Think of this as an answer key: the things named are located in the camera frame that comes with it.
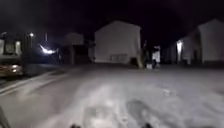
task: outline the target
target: road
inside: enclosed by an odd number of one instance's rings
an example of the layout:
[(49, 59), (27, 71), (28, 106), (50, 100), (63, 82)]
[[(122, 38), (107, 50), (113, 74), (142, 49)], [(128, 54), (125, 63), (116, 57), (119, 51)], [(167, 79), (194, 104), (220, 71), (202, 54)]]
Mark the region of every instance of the road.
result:
[(224, 128), (224, 71), (96, 65), (64, 74), (0, 97), (12, 128)]

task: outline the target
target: house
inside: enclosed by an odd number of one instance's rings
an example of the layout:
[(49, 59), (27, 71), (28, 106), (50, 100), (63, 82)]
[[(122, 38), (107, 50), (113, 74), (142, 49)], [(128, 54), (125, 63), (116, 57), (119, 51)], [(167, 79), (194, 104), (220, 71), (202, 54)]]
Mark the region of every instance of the house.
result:
[(114, 21), (95, 32), (94, 62), (128, 64), (131, 59), (138, 59), (140, 30), (137, 25)]

